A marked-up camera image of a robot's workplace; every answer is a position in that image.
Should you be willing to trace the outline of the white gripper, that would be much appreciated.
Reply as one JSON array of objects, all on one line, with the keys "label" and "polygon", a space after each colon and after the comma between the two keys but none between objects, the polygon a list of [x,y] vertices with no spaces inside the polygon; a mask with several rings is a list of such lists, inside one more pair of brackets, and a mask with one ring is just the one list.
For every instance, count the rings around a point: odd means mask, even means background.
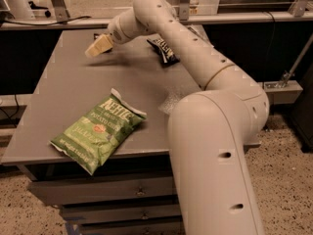
[{"label": "white gripper", "polygon": [[129,9],[115,16],[108,24],[109,35],[99,34],[95,37],[93,45],[85,51],[85,56],[94,58],[112,49],[113,43],[124,44],[136,37],[151,35],[153,32],[140,23],[133,9]]}]

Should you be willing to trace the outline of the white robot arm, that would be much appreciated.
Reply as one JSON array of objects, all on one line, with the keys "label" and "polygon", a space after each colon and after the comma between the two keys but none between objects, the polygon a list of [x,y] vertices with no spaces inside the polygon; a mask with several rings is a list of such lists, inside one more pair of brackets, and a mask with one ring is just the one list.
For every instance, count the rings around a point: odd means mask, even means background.
[{"label": "white robot arm", "polygon": [[180,24],[165,0],[134,0],[113,18],[89,57],[140,35],[157,33],[199,86],[168,122],[169,156],[186,235],[265,235],[244,147],[265,125],[263,88]]}]

